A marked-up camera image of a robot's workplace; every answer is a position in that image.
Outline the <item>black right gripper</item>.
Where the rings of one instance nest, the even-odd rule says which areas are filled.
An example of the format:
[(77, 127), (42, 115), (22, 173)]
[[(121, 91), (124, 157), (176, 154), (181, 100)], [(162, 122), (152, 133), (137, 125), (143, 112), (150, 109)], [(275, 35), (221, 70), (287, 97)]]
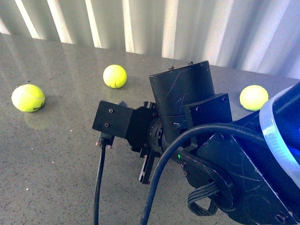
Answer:
[(157, 104), (144, 102), (144, 105), (134, 109), (128, 125), (126, 139), (131, 150), (138, 152), (143, 158), (143, 165), (139, 175), (141, 184), (149, 184), (150, 174), (153, 168), (156, 152), (151, 150), (152, 143), (149, 138), (155, 137), (157, 128), (161, 128), (161, 119), (158, 114)]

